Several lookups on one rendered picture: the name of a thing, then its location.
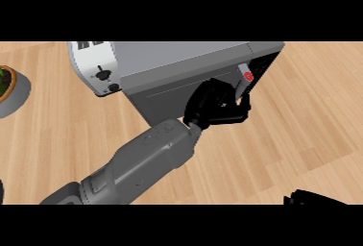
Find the grey potted plant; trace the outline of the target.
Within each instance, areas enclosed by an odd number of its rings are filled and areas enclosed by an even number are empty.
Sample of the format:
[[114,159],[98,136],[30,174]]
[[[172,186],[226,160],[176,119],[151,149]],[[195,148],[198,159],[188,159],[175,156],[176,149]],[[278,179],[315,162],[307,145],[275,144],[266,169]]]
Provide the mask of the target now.
[[31,92],[29,78],[8,65],[0,65],[0,84],[9,78],[9,86],[0,93],[0,118],[9,116],[24,105]]

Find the grey microwave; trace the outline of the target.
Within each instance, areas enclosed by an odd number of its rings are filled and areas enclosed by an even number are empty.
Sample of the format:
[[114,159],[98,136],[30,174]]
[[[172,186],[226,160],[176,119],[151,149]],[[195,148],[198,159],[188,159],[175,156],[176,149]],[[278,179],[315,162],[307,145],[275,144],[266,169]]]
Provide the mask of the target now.
[[123,92],[150,125],[185,115],[200,84],[210,79],[241,81],[248,64],[251,91],[276,59],[281,41],[116,41]]

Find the white toaster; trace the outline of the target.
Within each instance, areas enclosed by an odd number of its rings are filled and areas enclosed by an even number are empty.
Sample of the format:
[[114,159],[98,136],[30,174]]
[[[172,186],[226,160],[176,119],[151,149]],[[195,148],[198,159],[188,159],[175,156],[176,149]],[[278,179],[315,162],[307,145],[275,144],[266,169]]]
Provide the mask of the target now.
[[123,90],[111,41],[68,41],[68,57],[80,80],[96,96]]

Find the white milk carton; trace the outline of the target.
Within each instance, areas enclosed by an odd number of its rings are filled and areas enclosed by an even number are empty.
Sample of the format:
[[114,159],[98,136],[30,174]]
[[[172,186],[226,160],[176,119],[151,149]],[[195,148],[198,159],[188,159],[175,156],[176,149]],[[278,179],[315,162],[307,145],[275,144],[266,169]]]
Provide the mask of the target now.
[[251,83],[254,81],[254,75],[247,63],[241,64],[238,66],[238,69],[241,72],[241,81],[237,87],[237,103],[241,104],[242,95],[248,91],[248,87],[251,86]]

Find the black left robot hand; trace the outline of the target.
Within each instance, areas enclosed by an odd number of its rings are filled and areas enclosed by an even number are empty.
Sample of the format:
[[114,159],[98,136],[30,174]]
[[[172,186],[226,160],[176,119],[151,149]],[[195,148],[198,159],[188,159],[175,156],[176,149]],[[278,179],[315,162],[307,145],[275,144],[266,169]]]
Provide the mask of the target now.
[[203,130],[211,125],[242,123],[251,110],[250,94],[241,96],[237,102],[237,89],[234,86],[210,79],[200,84],[189,99],[183,123],[195,124]]

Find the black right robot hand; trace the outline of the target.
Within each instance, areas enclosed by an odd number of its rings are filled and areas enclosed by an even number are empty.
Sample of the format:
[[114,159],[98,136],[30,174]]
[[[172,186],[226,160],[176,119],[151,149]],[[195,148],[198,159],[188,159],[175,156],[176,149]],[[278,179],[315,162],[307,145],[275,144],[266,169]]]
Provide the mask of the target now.
[[344,202],[306,190],[297,189],[291,196],[284,197],[285,205],[325,205],[341,206]]

